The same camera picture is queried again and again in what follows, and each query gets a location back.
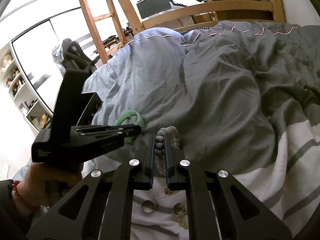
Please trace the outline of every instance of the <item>blanket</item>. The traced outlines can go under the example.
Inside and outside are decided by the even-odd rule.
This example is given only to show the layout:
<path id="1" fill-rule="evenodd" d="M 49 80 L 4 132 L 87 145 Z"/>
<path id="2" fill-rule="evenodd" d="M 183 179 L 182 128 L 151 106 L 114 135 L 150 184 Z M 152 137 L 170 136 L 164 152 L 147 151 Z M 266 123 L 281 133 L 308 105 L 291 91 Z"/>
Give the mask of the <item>blanket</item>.
<path id="1" fill-rule="evenodd" d="M 186 158 L 231 172 L 297 235 L 320 202 L 319 49 L 319 26 L 223 21 L 184 36 L 165 28 L 139 33 L 84 92 L 103 100 L 94 124 L 112 125 L 136 110 L 147 127 L 133 146 L 87 163 L 88 172 L 114 169 L 146 145 L 148 133 L 173 125 Z M 166 207 L 174 198 L 135 194 Z M 170 215 L 154 214 L 151 224 L 142 216 L 132 221 L 188 237 Z"/>

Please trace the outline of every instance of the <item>red string bracelet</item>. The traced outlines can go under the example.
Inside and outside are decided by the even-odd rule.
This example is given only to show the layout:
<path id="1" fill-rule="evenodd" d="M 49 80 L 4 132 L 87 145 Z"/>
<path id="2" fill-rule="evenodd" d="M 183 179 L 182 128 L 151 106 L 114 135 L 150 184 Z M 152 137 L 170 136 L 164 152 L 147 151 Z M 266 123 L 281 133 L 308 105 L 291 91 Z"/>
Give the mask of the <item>red string bracelet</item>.
<path id="1" fill-rule="evenodd" d="M 27 207 L 28 209 L 32 210 L 32 211 L 39 211 L 41 209 L 41 206 L 31 206 L 29 205 L 19 194 L 18 189 L 17 189 L 17 185 L 20 183 L 21 181 L 19 180 L 15 180 L 12 184 L 12 189 L 14 190 L 14 194 L 16 195 L 16 197 L 20 200 L 20 202 Z"/>

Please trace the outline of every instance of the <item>wooden bed frame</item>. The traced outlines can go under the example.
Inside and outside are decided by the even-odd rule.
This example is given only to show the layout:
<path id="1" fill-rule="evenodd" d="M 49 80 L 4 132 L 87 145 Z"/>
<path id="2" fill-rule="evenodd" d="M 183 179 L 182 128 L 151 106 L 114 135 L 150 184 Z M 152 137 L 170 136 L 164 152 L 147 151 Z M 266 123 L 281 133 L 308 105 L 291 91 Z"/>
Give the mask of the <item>wooden bed frame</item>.
<path id="1" fill-rule="evenodd" d="M 190 16 L 194 14 L 207 13 L 212 11 L 224 11 L 224 10 L 262 10 L 270 11 L 273 14 L 273 21 L 285 22 L 285 16 L 281 0 L 270 0 L 270 2 L 252 1 L 252 0 L 223 0 L 214 1 L 208 3 L 202 3 L 176 9 L 159 16 L 155 16 L 151 19 L 140 21 L 136 14 L 130 0 L 118 0 L 129 23 L 133 29 L 134 34 L 137 34 L 145 29 L 151 28 L 155 25 L 164 23 L 166 21 L 174 20 L 183 16 Z M 246 21 L 254 21 L 259 19 L 246 19 Z M 216 25 L 216 22 L 205 23 L 205 27 Z M 188 28 L 199 28 L 194 25 L 188 26 Z"/>
<path id="2" fill-rule="evenodd" d="M 106 0 L 108 8 L 110 10 L 110 13 L 98 16 L 98 17 L 92 17 L 89 5 L 87 0 L 79 0 L 80 5 L 85 17 L 85 20 L 87 22 L 88 28 L 90 30 L 90 34 L 93 38 L 93 41 L 96 45 L 97 51 L 101 57 L 102 62 L 105 64 L 108 59 L 109 55 L 116 51 L 118 48 L 123 47 L 126 44 L 126 39 L 124 36 L 124 33 L 122 31 L 122 27 L 120 25 L 119 18 L 116 13 L 115 6 L 113 4 L 112 0 Z M 118 0 L 125 16 L 127 17 L 130 26 L 133 30 L 133 34 L 137 34 L 141 31 L 144 31 L 148 28 L 152 28 L 156 25 L 162 24 L 167 21 L 175 20 L 180 17 L 184 16 L 191 16 L 195 14 L 202 14 L 202 13 L 210 13 L 210 12 L 221 12 L 221 11 L 228 11 L 229 15 L 232 15 L 233 11 L 230 10 L 244 10 L 245 11 L 252 11 L 252 12 L 271 12 L 273 15 L 272 20 L 266 20 L 263 18 L 251 18 L 251 19 L 235 19 L 230 18 L 229 21 L 258 21 L 258 22 L 285 22 L 285 16 L 284 16 L 284 10 L 281 0 L 270 0 L 270 1 L 257 1 L 257 0 L 216 0 L 212 2 L 202 3 L 202 4 L 196 4 L 192 6 L 187 6 L 183 8 L 179 8 L 170 12 L 166 12 L 164 14 L 155 16 L 153 18 L 141 21 L 138 17 L 136 11 L 134 10 L 130 0 Z M 110 50 L 106 51 L 103 43 L 101 41 L 100 35 L 98 33 L 97 27 L 95 25 L 96 21 L 106 19 L 111 17 L 113 20 L 113 23 L 116 27 L 117 34 L 119 36 L 120 43 L 116 45 L 116 47 L 112 47 Z M 175 29 L 178 32 L 183 32 L 195 28 L 201 28 L 201 27 L 212 27 L 217 25 L 219 21 L 209 21 L 194 25 L 189 25 L 181 28 Z"/>

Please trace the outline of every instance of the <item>silver ring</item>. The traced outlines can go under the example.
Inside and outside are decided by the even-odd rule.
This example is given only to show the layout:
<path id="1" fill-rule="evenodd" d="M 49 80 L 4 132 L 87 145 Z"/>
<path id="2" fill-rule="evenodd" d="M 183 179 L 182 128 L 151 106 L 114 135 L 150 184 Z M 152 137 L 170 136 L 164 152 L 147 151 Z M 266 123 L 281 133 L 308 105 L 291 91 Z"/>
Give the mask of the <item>silver ring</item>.
<path id="1" fill-rule="evenodd" d="M 156 203 L 154 203 L 152 200 L 145 200 L 141 204 L 142 211 L 151 214 L 156 210 Z"/>
<path id="2" fill-rule="evenodd" d="M 175 216 L 181 217 L 187 213 L 187 205 L 185 203 L 177 203 L 172 208 L 172 212 Z"/>

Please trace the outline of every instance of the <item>monitor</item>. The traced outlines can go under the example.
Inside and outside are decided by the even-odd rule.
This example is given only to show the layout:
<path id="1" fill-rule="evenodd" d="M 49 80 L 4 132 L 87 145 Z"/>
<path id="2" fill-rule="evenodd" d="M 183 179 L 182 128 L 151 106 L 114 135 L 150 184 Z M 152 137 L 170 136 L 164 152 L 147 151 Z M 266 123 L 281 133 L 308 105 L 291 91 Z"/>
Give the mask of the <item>monitor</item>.
<path id="1" fill-rule="evenodd" d="M 137 7 L 141 19 L 147 18 L 159 12 L 171 9 L 169 0 L 140 0 Z"/>

